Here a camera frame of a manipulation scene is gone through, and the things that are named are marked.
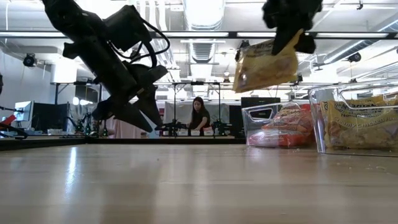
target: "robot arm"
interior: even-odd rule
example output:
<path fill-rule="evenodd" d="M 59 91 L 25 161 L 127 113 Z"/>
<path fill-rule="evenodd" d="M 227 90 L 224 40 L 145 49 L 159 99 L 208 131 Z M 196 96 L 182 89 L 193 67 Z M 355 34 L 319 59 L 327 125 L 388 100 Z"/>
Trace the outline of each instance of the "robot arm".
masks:
<path fill-rule="evenodd" d="M 94 119 L 114 116 L 151 132 L 152 128 L 142 112 L 156 125 L 161 125 L 153 83 L 168 72 L 165 67 L 157 65 L 156 54 L 170 47 L 169 40 L 143 20 L 134 6 L 124 6 L 108 18 L 101 19 L 84 11 L 74 0 L 43 0 L 43 3 L 54 28 L 73 41 L 72 44 L 65 43 L 63 56 L 70 59 L 80 57 L 96 76 L 95 83 L 101 83 L 111 95 L 98 104 L 93 112 Z M 166 49 L 154 52 L 150 45 L 152 38 L 144 24 L 166 39 Z M 148 55 L 133 56 L 129 58 L 130 62 L 119 59 L 117 49 L 125 52 L 139 42 L 147 48 Z M 151 67 L 132 64 L 148 56 L 152 60 Z M 135 96 L 138 101 L 130 104 L 129 100 Z"/>
<path fill-rule="evenodd" d="M 322 1 L 268 0 L 264 4 L 264 22 L 268 28 L 276 28 L 273 55 L 277 55 L 300 29 L 312 29 L 312 19 L 316 13 L 322 11 Z M 303 33 L 295 49 L 298 52 L 313 54 L 316 49 L 313 37 Z"/>
<path fill-rule="evenodd" d="M 158 65 L 156 54 L 165 52 L 170 42 L 155 27 L 143 20 L 134 6 L 124 6 L 106 19 L 84 11 L 74 0 L 42 0 L 45 12 L 54 28 L 69 37 L 73 43 L 65 43 L 63 56 L 74 59 L 80 57 L 96 76 L 110 97 L 98 104 L 93 112 L 94 119 L 103 120 L 115 116 L 145 131 L 151 126 L 141 115 L 143 112 L 156 125 L 160 126 L 159 110 L 155 102 L 156 87 L 153 83 L 167 73 Z M 322 0 L 268 0 L 264 7 L 264 21 L 268 28 L 277 28 L 272 53 L 278 54 L 298 30 L 312 28 L 312 19 L 322 9 Z M 167 42 L 168 47 L 154 52 L 152 40 L 144 25 L 157 31 Z M 130 62 L 121 61 L 117 49 L 127 51 L 141 42 L 149 54 L 131 57 Z M 314 39 L 302 34 L 295 46 L 299 52 L 313 53 Z M 152 67 L 132 64 L 134 61 L 150 56 Z M 138 101 L 129 103 L 137 96 Z"/>

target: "ceiling light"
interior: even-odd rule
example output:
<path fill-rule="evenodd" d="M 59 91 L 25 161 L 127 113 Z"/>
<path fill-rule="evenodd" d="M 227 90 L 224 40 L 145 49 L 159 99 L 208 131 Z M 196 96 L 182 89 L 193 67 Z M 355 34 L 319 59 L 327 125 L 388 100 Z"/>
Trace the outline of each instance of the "ceiling light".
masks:
<path fill-rule="evenodd" d="M 327 37 L 327 38 L 385 38 L 387 37 L 387 33 L 318 33 L 317 37 Z"/>
<path fill-rule="evenodd" d="M 225 44 L 225 40 L 180 40 L 181 44 Z"/>
<path fill-rule="evenodd" d="M 163 32 L 166 37 L 227 37 L 227 32 Z"/>
<path fill-rule="evenodd" d="M 276 35 L 275 32 L 238 32 L 238 37 L 268 37 L 274 38 Z"/>
<path fill-rule="evenodd" d="M 342 11 L 342 10 L 357 10 L 358 5 L 352 5 L 352 4 L 341 4 L 338 6 L 333 6 L 333 7 L 324 7 L 322 11 Z M 384 6 L 367 6 L 364 4 L 363 9 L 396 9 L 396 7 L 384 7 Z"/>
<path fill-rule="evenodd" d="M 183 12 L 184 11 L 184 7 L 182 6 L 182 4 L 170 5 L 170 11 L 172 11 L 172 12 Z"/>
<path fill-rule="evenodd" d="M 77 97 L 73 97 L 73 100 L 72 100 L 72 103 L 73 103 L 73 105 L 79 105 L 79 98 L 77 98 Z"/>
<path fill-rule="evenodd" d="M 61 32 L 0 32 L 2 38 L 67 38 Z"/>
<path fill-rule="evenodd" d="M 89 103 L 90 103 L 89 101 L 80 100 L 80 105 L 82 105 L 82 106 L 86 106 L 86 105 L 89 104 Z"/>

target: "computer monitor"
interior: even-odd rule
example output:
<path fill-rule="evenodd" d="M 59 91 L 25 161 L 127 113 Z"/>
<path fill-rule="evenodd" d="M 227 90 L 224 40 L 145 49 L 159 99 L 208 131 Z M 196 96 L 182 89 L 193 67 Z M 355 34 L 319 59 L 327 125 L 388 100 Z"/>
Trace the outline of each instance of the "computer monitor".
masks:
<path fill-rule="evenodd" d="M 263 106 L 263 105 L 268 105 L 272 103 L 280 103 L 280 98 L 276 97 L 242 97 L 241 98 L 241 104 L 242 108 L 248 108 L 252 106 Z M 280 110 L 280 105 L 279 106 L 269 106 L 269 107 L 264 107 L 264 110 L 262 111 L 256 111 L 250 113 L 253 118 L 259 118 L 259 119 L 269 119 L 273 118 Z"/>
<path fill-rule="evenodd" d="M 66 131 L 68 122 L 66 117 L 69 104 L 53 105 L 48 103 L 35 103 L 32 110 L 32 128 L 36 131 L 47 133 L 48 129 L 62 129 Z"/>
<path fill-rule="evenodd" d="M 33 101 L 15 103 L 14 116 L 16 121 L 30 121 L 30 112 L 32 111 Z"/>
<path fill-rule="evenodd" d="M 236 138 L 244 138 L 242 106 L 229 106 L 229 123 L 231 134 Z"/>

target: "wooden tabletop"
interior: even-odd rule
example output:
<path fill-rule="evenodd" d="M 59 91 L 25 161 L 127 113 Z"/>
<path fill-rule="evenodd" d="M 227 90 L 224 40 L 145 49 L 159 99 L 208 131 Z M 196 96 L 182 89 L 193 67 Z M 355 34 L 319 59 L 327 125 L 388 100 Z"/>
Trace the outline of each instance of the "wooden tabletop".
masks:
<path fill-rule="evenodd" d="M 398 162 L 244 145 L 0 152 L 2 223 L 398 223 Z"/>

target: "snack package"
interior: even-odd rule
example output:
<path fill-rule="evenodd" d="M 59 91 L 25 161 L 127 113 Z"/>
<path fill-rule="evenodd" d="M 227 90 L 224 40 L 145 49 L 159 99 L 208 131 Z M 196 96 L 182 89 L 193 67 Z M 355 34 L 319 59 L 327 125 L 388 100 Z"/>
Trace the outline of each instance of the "snack package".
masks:
<path fill-rule="evenodd" d="M 325 144 L 327 147 L 355 149 L 392 148 L 397 143 L 398 112 L 395 108 L 367 109 L 368 107 L 396 105 L 396 100 L 384 101 L 383 96 L 363 100 L 348 100 L 351 110 L 344 102 L 322 102 L 325 121 Z"/>
<path fill-rule="evenodd" d="M 274 40 L 241 49 L 236 65 L 233 90 L 242 93 L 296 80 L 298 61 L 294 46 L 303 30 L 277 55 L 272 55 Z"/>
<path fill-rule="evenodd" d="M 293 147 L 314 142 L 309 105 L 282 108 L 262 131 L 252 134 L 248 144 L 264 147 Z"/>

